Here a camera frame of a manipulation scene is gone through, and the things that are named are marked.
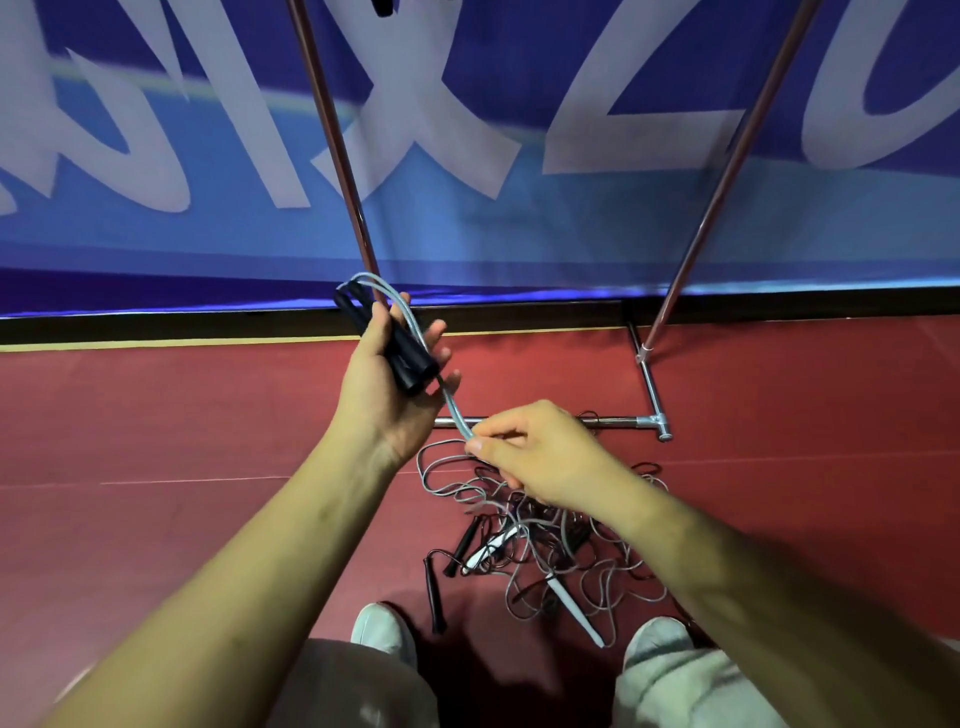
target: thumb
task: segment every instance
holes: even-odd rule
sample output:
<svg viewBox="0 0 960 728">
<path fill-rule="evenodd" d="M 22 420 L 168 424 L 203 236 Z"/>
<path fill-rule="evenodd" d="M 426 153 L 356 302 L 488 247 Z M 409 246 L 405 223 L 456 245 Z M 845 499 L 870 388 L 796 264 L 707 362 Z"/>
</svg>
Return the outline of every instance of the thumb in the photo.
<svg viewBox="0 0 960 728">
<path fill-rule="evenodd" d="M 516 473 L 517 465 L 520 465 L 518 461 L 523 458 L 520 448 L 497 437 L 474 435 L 467 440 L 464 450 L 484 462 L 511 473 Z"/>
<path fill-rule="evenodd" d="M 370 322 L 367 324 L 367 330 L 360 337 L 356 352 L 364 356 L 382 354 L 383 350 L 387 348 L 387 342 L 390 341 L 390 322 L 390 314 L 387 309 L 381 302 L 374 302 Z"/>
</svg>

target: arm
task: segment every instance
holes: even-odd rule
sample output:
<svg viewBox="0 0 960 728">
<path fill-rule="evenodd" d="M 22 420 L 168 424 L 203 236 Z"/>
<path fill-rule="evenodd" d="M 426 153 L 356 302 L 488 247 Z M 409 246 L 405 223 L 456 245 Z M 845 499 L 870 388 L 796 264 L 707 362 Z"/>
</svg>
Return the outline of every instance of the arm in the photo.
<svg viewBox="0 0 960 728">
<path fill-rule="evenodd" d="M 550 402 L 474 433 L 468 450 L 511 485 L 589 513 L 634 546 L 793 728 L 960 724 L 947 647 L 649 486 Z"/>
<path fill-rule="evenodd" d="M 94 668 L 46 726 L 261 725 L 399 466 L 443 402 L 407 400 L 379 304 L 322 441 L 276 495 Z M 444 329 L 427 331 L 435 345 Z M 445 364 L 450 352 L 441 350 Z M 447 381 L 455 387 L 454 373 Z"/>
</svg>

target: metal stand frame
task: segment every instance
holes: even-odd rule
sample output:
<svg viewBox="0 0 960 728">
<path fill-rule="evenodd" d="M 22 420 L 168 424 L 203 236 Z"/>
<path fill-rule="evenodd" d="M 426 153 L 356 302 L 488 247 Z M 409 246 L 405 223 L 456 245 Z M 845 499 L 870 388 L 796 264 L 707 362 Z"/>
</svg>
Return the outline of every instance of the metal stand frame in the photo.
<svg viewBox="0 0 960 728">
<path fill-rule="evenodd" d="M 654 345 L 660 339 L 663 327 L 666 325 L 673 307 L 680 297 L 681 291 L 686 284 L 686 280 L 693 269 L 697 256 L 704 248 L 710 231 L 713 229 L 720 211 L 723 209 L 727 196 L 736 181 L 743 163 L 750 153 L 756 135 L 766 119 L 767 112 L 773 105 L 777 96 L 777 91 L 800 49 L 801 43 L 806 37 L 806 32 L 813 21 L 813 17 L 820 7 L 820 0 L 801 0 L 800 6 L 793 17 L 790 29 L 774 58 L 767 78 L 763 83 L 763 88 L 756 97 L 753 107 L 741 122 L 735 136 L 732 148 L 723 166 L 723 171 L 717 184 L 713 188 L 707 207 L 700 219 L 700 224 L 693 234 L 686 247 L 684 257 L 680 262 L 677 273 L 667 289 L 663 303 L 660 305 L 660 311 L 653 325 L 647 332 L 646 341 L 643 341 L 636 330 L 636 324 L 631 319 L 629 313 L 625 316 L 626 328 L 630 334 L 630 341 L 634 347 L 636 365 L 643 374 L 643 382 L 646 385 L 647 397 L 653 408 L 653 415 L 648 416 L 629 416 L 629 417 L 581 417 L 581 422 L 587 427 L 594 429 L 655 429 L 657 438 L 661 442 L 667 442 L 673 439 L 673 433 L 670 431 L 670 425 L 666 414 L 663 412 L 663 406 L 660 403 L 660 395 L 657 392 L 657 384 L 654 381 L 653 372 L 650 369 L 650 354 L 654 350 Z M 373 245 L 370 240 L 370 233 L 367 230 L 367 221 L 363 214 L 363 207 L 360 204 L 360 196 L 357 193 L 356 182 L 353 179 L 353 170 L 350 167 L 350 161 L 347 156 L 347 148 L 344 145 L 343 132 L 340 129 L 340 122 L 337 119 L 336 109 L 333 106 L 333 100 L 330 91 L 326 85 L 326 76 L 324 67 L 320 61 L 320 53 L 317 49 L 317 42 L 313 34 L 313 27 L 310 22 L 310 16 L 307 13 L 304 0 L 287 0 L 287 8 L 290 11 L 290 17 L 293 20 L 294 28 L 297 31 L 297 39 L 300 42 L 300 50 L 303 53 L 303 62 L 306 66 L 307 75 L 310 77 L 310 84 L 313 88 L 314 101 L 317 104 L 317 112 L 320 115 L 321 122 L 324 125 L 324 134 L 326 143 L 330 148 L 330 155 L 333 158 L 333 166 L 337 170 L 337 179 L 340 182 L 340 189 L 344 194 L 344 202 L 347 205 L 347 212 L 350 221 L 353 224 L 353 233 L 356 236 L 357 247 L 360 250 L 360 256 L 363 264 L 371 273 L 379 274 L 376 264 L 376 256 L 373 253 Z M 466 417 L 468 425 L 473 426 L 480 422 L 482 417 Z M 439 417 L 435 426 L 438 428 L 452 428 L 455 425 L 448 417 Z"/>
</svg>

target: blue banner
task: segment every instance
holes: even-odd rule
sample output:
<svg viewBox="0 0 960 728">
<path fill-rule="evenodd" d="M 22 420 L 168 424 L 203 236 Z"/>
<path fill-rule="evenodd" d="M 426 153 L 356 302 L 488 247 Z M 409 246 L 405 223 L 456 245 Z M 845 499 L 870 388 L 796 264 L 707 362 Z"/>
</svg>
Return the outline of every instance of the blue banner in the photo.
<svg viewBox="0 0 960 728">
<path fill-rule="evenodd" d="M 797 8 L 313 0 L 384 275 L 662 290 Z M 693 292 L 960 282 L 960 6 L 825 0 Z M 0 4 L 0 314 L 327 305 L 360 269 L 266 0 Z"/>
</svg>

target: forearm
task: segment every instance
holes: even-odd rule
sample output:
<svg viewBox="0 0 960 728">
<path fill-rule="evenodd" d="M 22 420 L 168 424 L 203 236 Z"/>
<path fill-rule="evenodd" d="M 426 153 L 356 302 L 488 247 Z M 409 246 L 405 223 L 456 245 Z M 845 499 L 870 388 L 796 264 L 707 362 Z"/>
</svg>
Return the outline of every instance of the forearm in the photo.
<svg viewBox="0 0 960 728">
<path fill-rule="evenodd" d="M 259 725 L 393 464 L 328 432 L 290 481 L 48 725 Z"/>
<path fill-rule="evenodd" d="M 793 728 L 955 725 L 947 649 L 891 612 L 621 475 L 607 522 Z"/>
</svg>

